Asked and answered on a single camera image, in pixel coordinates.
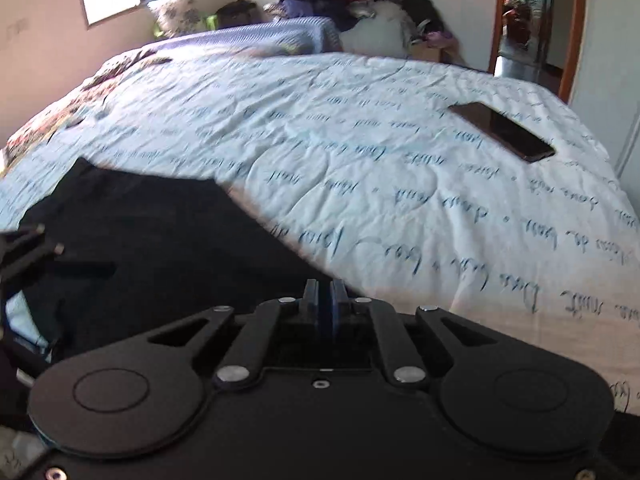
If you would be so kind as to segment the black pants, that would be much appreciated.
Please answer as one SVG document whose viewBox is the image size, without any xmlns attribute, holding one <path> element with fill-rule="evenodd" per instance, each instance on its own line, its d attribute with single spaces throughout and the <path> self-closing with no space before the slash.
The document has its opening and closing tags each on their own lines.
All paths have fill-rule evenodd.
<svg viewBox="0 0 640 480">
<path fill-rule="evenodd" d="M 62 361 L 217 306 L 247 314 L 331 275 L 306 262 L 213 180 L 102 169 L 77 159 L 21 226 L 64 247 L 24 291 Z"/>
</svg>

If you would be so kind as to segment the floral patterned blanket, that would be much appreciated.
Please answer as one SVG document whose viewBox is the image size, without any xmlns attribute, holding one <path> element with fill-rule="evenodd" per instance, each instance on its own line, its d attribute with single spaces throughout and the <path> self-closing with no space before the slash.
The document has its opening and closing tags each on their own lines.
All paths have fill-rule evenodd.
<svg viewBox="0 0 640 480">
<path fill-rule="evenodd" d="M 170 62 L 170 56 L 161 55 L 152 48 L 130 50 L 107 60 L 94 75 L 29 119 L 9 137 L 1 148 L 1 175 L 4 176 L 38 144 L 48 142 L 58 131 L 82 122 L 84 115 L 103 103 L 125 77 Z"/>
</svg>

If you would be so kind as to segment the white script-print bed quilt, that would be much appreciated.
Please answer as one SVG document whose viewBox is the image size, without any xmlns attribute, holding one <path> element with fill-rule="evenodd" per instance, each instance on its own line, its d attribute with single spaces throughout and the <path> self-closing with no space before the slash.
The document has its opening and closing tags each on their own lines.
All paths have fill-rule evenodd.
<svg viewBox="0 0 640 480">
<path fill-rule="evenodd" d="M 214 179 L 323 271 L 585 363 L 639 411 L 639 219 L 548 90 L 456 66 L 182 47 L 1 180 L 15 226 L 79 157 Z M 448 110 L 481 102 L 556 151 L 528 164 Z"/>
</svg>

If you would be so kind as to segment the black smartphone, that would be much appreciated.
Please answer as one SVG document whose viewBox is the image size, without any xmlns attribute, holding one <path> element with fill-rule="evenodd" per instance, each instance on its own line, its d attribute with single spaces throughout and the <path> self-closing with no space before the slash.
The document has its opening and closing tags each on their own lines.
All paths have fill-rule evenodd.
<svg viewBox="0 0 640 480">
<path fill-rule="evenodd" d="M 554 147 L 548 142 L 481 102 L 454 104 L 450 105 L 448 110 L 528 164 L 540 162 L 556 154 Z"/>
</svg>

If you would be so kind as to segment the floral pillow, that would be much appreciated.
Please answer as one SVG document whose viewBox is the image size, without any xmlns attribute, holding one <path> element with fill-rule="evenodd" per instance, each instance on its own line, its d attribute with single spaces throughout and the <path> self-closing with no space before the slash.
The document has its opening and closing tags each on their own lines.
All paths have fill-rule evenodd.
<svg viewBox="0 0 640 480">
<path fill-rule="evenodd" d="M 151 0 L 146 4 L 154 18 L 156 39 L 171 39 L 206 32 L 206 21 L 195 0 Z"/>
</svg>

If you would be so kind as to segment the green plastic chair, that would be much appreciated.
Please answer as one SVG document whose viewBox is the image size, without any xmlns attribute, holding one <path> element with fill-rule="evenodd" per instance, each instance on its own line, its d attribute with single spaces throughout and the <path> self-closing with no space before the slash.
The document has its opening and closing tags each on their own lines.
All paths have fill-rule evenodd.
<svg viewBox="0 0 640 480">
<path fill-rule="evenodd" d="M 209 32 L 213 32 L 218 29 L 218 16 L 216 14 L 206 15 L 204 18 L 204 24 Z"/>
</svg>

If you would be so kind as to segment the cardboard box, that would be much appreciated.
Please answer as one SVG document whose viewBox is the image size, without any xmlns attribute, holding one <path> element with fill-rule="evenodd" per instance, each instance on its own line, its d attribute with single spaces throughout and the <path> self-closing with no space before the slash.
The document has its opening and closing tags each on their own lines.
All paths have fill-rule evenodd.
<svg viewBox="0 0 640 480">
<path fill-rule="evenodd" d="M 441 63 L 444 60 L 441 48 L 431 47 L 425 42 L 412 44 L 409 49 L 410 58 L 416 61 Z"/>
</svg>

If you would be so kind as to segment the black bag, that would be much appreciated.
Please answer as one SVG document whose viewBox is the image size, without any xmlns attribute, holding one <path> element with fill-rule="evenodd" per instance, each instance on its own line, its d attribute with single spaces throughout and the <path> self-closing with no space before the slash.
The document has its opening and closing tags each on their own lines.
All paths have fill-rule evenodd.
<svg viewBox="0 0 640 480">
<path fill-rule="evenodd" d="M 216 13 L 218 29 L 260 24 L 262 9 L 252 0 L 235 0 L 219 8 Z"/>
</svg>

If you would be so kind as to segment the white wardrobe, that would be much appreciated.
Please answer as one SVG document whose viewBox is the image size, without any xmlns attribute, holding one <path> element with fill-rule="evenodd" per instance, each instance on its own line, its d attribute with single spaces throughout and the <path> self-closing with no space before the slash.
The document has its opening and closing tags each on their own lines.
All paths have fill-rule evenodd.
<svg viewBox="0 0 640 480">
<path fill-rule="evenodd" d="M 587 0 L 570 107 L 639 206 L 639 0 Z"/>
</svg>

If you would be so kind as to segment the folded blue blanket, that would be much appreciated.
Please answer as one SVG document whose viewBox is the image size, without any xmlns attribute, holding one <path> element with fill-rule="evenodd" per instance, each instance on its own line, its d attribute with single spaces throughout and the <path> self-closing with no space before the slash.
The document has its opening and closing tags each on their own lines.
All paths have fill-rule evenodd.
<svg viewBox="0 0 640 480">
<path fill-rule="evenodd" d="M 293 18 L 270 23 L 198 32 L 148 44 L 153 50 L 186 46 L 271 46 L 293 50 L 295 55 L 342 52 L 340 32 L 329 18 Z"/>
</svg>

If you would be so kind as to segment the pile of clothes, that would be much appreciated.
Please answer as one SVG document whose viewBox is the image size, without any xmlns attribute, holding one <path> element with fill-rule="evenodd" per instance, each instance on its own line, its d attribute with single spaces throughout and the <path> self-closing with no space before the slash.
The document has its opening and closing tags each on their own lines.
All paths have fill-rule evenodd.
<svg viewBox="0 0 640 480">
<path fill-rule="evenodd" d="M 329 18 L 348 53 L 410 58 L 410 46 L 425 42 L 442 49 L 442 63 L 458 57 L 458 40 L 432 0 L 276 0 L 264 13 L 273 21 Z"/>
</svg>

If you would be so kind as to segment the wooden door frame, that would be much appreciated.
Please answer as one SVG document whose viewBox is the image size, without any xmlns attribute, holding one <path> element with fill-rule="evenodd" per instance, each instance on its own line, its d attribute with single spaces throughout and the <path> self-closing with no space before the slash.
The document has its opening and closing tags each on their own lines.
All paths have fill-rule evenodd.
<svg viewBox="0 0 640 480">
<path fill-rule="evenodd" d="M 488 63 L 488 73 L 495 73 L 499 57 L 499 44 L 502 29 L 502 5 L 503 0 L 496 0 L 496 10 L 494 19 L 494 30 L 492 31 L 491 48 Z M 558 90 L 558 97 L 564 103 L 570 100 L 577 66 L 582 48 L 582 35 L 585 30 L 587 12 L 587 0 L 572 0 L 572 14 L 570 14 L 570 28 L 568 29 L 566 60 L 563 68 L 562 78 Z"/>
</svg>

